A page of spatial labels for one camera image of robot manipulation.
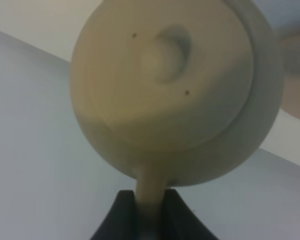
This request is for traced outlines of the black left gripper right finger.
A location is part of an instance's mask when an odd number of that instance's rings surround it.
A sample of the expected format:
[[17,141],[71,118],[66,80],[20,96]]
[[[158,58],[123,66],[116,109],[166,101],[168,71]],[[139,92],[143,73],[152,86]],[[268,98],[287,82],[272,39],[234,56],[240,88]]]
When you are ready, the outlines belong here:
[[217,240],[175,189],[164,192],[160,215],[162,240]]

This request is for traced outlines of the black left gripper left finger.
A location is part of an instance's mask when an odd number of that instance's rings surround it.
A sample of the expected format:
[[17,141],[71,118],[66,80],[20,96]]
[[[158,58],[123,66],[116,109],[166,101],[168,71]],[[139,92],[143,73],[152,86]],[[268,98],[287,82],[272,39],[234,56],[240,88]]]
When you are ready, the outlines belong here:
[[136,240],[137,209],[132,190],[120,190],[91,240]]

